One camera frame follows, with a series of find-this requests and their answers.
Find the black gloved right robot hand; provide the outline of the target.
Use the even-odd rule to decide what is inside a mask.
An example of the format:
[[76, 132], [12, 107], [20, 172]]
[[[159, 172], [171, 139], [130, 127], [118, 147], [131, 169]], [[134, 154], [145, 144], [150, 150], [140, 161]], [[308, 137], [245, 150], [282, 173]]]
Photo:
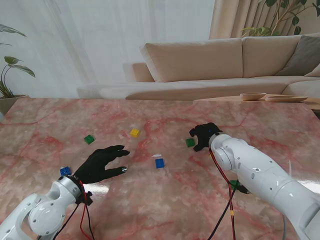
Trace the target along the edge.
[[197, 144], [193, 147], [193, 150], [199, 152], [203, 148], [208, 148], [211, 137], [217, 136], [220, 133], [222, 131], [212, 122], [195, 126], [189, 131], [191, 137], [197, 137]]

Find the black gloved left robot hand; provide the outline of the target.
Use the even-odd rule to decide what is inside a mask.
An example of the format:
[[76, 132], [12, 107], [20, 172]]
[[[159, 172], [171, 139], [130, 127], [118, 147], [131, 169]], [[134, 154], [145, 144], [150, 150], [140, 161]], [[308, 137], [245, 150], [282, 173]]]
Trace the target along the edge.
[[123, 145], [112, 145], [95, 150], [73, 176], [83, 184], [94, 184], [126, 173], [128, 168], [125, 166], [106, 169], [108, 163], [130, 154], [124, 148]]

